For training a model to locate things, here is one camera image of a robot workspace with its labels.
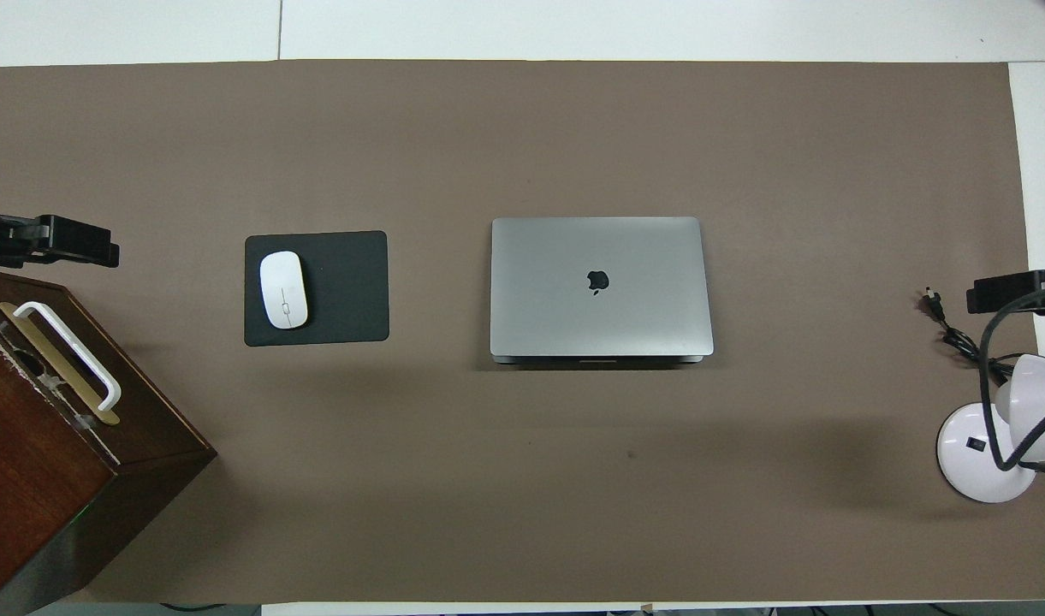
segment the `white handle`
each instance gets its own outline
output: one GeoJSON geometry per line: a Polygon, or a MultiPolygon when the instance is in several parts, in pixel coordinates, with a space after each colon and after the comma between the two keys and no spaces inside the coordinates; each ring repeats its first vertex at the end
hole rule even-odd
{"type": "Polygon", "coordinates": [[[108,388],[108,394],[103,397],[103,402],[100,402],[99,410],[107,411],[111,407],[114,407],[122,394],[119,382],[116,382],[115,378],[112,378],[111,373],[103,367],[103,364],[73,335],[72,330],[69,330],[69,326],[62,322],[60,316],[55,315],[49,305],[40,303],[40,301],[26,301],[13,313],[13,316],[19,319],[26,319],[32,311],[40,313],[46,319],[46,322],[54,328],[54,332],[57,332],[57,335],[62,336],[62,340],[65,340],[69,344],[69,348],[73,348],[73,352],[80,358],[80,361],[88,366],[88,369],[92,370],[92,373],[96,374],[96,379],[99,379],[100,383],[103,383],[103,386],[108,388]]]}

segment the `brown desk mat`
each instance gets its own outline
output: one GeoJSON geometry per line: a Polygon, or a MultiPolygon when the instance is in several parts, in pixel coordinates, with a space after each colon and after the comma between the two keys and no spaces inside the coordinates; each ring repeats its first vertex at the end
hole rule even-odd
{"type": "MultiPolygon", "coordinates": [[[[88,599],[1045,597],[1045,479],[953,494],[957,326],[1026,269],[1003,65],[0,69],[0,210],[107,226],[68,284],[220,453],[88,599]],[[717,353],[488,355],[497,215],[694,214],[717,353]],[[381,343],[247,347],[243,241],[381,229],[381,343]]],[[[1027,318],[996,350],[1035,346],[1027,318]]]]}

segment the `white table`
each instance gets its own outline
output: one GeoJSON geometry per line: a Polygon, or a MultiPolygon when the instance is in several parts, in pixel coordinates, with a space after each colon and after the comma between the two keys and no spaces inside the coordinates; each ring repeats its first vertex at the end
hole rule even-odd
{"type": "MultiPolygon", "coordinates": [[[[1009,63],[1028,263],[1045,269],[1045,0],[0,0],[0,66],[275,59],[1009,63]]],[[[1045,355],[1045,319],[1036,319],[1036,335],[1045,355]]],[[[649,597],[641,599],[278,604],[264,612],[597,611],[640,609],[649,597]]]]}

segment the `mouse pad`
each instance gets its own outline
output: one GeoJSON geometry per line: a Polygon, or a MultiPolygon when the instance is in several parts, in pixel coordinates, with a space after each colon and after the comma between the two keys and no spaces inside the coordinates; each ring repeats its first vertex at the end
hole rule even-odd
{"type": "Polygon", "coordinates": [[[245,241],[245,344],[377,342],[389,338],[389,258],[382,231],[253,235],[245,241]],[[292,250],[302,260],[308,320],[280,330],[268,321],[259,263],[292,250]]]}

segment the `silver laptop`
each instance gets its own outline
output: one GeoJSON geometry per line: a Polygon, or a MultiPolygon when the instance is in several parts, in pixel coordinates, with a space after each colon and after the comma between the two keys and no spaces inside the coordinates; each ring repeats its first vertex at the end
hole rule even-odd
{"type": "Polygon", "coordinates": [[[502,364],[699,362],[713,353],[697,219],[496,219],[502,364]]]}

